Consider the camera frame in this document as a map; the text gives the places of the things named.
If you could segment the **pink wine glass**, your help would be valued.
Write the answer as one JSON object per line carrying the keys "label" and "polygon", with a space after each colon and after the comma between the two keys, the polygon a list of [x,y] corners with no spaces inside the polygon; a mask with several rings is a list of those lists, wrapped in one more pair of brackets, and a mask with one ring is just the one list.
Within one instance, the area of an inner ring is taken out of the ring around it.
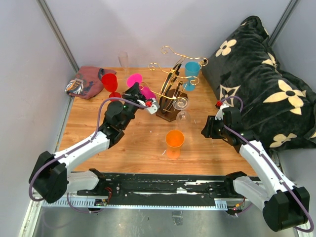
{"label": "pink wine glass", "polygon": [[155,98],[155,94],[150,90],[150,88],[146,85],[142,85],[143,76],[141,74],[132,74],[126,81],[128,87],[132,87],[136,82],[139,83],[141,93],[146,97],[146,99]]}

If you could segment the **red wine glass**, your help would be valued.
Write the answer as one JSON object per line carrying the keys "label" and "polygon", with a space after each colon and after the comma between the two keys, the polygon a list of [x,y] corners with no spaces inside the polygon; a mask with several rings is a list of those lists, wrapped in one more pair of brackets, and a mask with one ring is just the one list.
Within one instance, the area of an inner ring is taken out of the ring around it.
{"label": "red wine glass", "polygon": [[110,93],[109,98],[121,97],[121,94],[117,92],[118,80],[115,74],[112,74],[112,73],[104,74],[101,78],[101,82],[104,88]]}

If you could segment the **orange wine glass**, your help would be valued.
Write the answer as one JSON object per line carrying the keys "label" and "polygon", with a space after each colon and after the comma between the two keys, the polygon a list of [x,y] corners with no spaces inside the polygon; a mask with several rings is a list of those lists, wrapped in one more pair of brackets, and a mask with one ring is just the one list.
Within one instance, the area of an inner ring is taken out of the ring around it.
{"label": "orange wine glass", "polygon": [[181,147],[184,143],[184,135],[179,130],[171,130],[165,137],[166,155],[170,159],[177,159],[181,154]]}

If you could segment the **clear champagne flute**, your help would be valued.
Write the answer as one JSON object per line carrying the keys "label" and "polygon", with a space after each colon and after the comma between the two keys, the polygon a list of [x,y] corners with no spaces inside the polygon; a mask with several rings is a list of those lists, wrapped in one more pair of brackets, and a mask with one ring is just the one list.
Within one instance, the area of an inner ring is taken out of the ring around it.
{"label": "clear champagne flute", "polygon": [[123,69],[124,72],[124,80],[127,82],[127,80],[130,78],[130,76],[133,74],[133,72],[130,69],[129,66],[129,57],[128,57],[128,53],[125,51],[119,51],[118,52],[118,60],[120,63],[120,66]]}

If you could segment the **clear round wine glass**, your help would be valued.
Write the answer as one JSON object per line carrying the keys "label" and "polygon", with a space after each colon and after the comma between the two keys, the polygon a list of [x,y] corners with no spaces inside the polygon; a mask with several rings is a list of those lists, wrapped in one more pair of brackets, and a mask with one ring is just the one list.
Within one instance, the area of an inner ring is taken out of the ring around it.
{"label": "clear round wine glass", "polygon": [[173,101],[173,107],[178,111],[176,116],[177,125],[180,131],[185,132],[191,125],[191,116],[187,111],[189,100],[186,97],[178,97]]}

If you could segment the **gold wire glass rack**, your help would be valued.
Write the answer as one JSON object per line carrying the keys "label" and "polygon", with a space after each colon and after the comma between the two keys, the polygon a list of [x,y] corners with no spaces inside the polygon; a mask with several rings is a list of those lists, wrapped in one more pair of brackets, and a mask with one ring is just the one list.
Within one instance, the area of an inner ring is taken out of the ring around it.
{"label": "gold wire glass rack", "polygon": [[205,57],[192,58],[183,54],[179,54],[167,45],[163,46],[160,51],[162,54],[167,54],[169,51],[171,51],[173,54],[180,57],[180,59],[171,69],[169,69],[169,71],[164,70],[156,62],[152,62],[148,65],[150,71],[154,71],[156,68],[159,68],[162,72],[167,74],[160,91],[154,92],[154,94],[158,97],[160,106],[156,116],[167,122],[172,122],[176,120],[176,116],[181,110],[174,108],[173,103],[181,97],[187,99],[188,96],[185,93],[185,89],[188,86],[196,86],[200,82],[198,76],[183,77],[180,75],[180,68],[183,62],[186,59],[193,60],[194,62],[197,62],[198,68],[201,69],[208,64],[208,59]]}

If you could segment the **maroon printed t-shirt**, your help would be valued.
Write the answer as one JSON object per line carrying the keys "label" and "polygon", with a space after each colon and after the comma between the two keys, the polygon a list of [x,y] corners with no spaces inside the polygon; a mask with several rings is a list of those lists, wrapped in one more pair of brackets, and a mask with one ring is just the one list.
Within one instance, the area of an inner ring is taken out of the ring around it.
{"label": "maroon printed t-shirt", "polygon": [[65,92],[71,96],[90,99],[99,94],[104,86],[101,78],[105,74],[116,74],[111,69],[103,69],[94,66],[82,66],[65,88]]}

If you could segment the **blue wine glass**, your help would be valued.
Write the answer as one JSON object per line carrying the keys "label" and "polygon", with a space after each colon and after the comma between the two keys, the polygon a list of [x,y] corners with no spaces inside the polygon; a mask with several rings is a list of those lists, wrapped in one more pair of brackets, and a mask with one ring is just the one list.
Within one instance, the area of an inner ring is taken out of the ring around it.
{"label": "blue wine glass", "polygon": [[197,62],[188,62],[185,64],[185,77],[187,82],[183,84],[186,91],[193,91],[198,83],[200,65]]}

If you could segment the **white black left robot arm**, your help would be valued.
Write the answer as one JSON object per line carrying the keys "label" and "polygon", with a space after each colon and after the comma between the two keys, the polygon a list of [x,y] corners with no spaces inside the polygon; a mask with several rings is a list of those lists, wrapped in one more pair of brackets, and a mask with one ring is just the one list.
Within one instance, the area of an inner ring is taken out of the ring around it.
{"label": "white black left robot arm", "polygon": [[104,195],[109,190],[106,178],[96,169],[74,173],[79,164],[95,154],[105,151],[124,136],[124,130],[135,119],[138,109],[145,109],[146,98],[139,83],[135,83],[122,97],[111,97],[104,120],[97,121],[92,135],[62,151],[51,154],[45,151],[39,155],[29,178],[29,197],[36,201],[32,190],[41,195],[39,201],[54,203],[64,194],[81,190],[94,195]]}

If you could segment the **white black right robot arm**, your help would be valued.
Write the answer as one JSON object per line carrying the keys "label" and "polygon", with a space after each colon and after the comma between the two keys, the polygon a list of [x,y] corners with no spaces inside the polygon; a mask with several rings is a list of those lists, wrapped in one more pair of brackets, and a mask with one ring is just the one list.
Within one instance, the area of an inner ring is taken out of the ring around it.
{"label": "white black right robot arm", "polygon": [[268,156],[253,131],[244,129],[238,108],[221,105],[216,115],[208,116],[201,134],[205,138],[225,140],[234,147],[263,184],[260,187],[242,172],[230,174],[230,181],[223,186],[228,197],[240,194],[251,201],[262,211],[266,224],[274,232],[288,228],[305,233],[314,231],[309,214],[309,192],[289,180]]}

